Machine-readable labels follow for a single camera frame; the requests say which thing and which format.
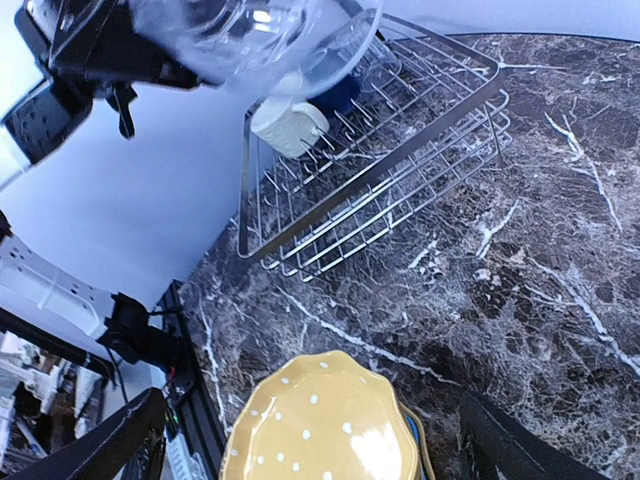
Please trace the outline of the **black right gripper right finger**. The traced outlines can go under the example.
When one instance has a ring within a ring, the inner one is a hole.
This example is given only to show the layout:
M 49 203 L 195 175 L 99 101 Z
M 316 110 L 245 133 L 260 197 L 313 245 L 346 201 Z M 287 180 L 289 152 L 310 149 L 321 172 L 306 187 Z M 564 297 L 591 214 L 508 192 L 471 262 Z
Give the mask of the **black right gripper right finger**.
M 602 479 L 526 430 L 487 397 L 467 392 L 458 408 L 464 479 Z

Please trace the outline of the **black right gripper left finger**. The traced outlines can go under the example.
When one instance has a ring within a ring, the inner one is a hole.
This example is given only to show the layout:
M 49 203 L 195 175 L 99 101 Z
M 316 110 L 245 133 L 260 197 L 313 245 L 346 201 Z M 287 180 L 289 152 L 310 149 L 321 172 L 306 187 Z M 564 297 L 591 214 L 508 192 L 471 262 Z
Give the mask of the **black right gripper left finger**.
M 13 474 L 13 479 L 159 479 L 166 399 L 151 387 L 80 439 Z

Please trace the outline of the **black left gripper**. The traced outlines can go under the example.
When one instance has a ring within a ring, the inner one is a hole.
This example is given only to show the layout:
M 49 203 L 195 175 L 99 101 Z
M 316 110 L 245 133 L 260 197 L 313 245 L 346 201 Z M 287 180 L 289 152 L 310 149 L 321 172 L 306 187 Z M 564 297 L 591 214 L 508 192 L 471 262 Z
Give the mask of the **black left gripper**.
M 135 135 L 135 83 L 200 85 L 194 72 L 134 31 L 129 1 L 24 1 L 14 22 L 38 67 L 82 96 L 105 99 L 126 139 Z

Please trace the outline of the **clear drinking glass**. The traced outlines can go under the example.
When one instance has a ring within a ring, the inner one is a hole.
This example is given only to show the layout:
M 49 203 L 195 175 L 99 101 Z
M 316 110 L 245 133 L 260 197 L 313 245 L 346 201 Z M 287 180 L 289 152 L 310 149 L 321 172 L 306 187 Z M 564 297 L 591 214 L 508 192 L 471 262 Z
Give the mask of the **clear drinking glass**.
M 201 80 L 261 96 L 321 94 L 351 73 L 381 1 L 132 1 L 137 34 Z
M 352 75 L 357 79 L 361 92 L 369 94 L 387 87 L 401 69 L 400 59 L 384 41 L 375 37 Z

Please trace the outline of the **navy blue cup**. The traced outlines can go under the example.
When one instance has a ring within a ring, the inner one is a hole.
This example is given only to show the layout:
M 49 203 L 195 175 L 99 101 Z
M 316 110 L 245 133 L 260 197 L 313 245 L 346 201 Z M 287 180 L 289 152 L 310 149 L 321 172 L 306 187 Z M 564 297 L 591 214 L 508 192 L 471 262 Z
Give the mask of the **navy blue cup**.
M 309 99 L 308 102 L 331 119 L 335 118 L 337 113 L 349 114 L 354 109 L 353 100 L 359 97 L 360 92 L 359 81 L 347 75 L 332 88 Z

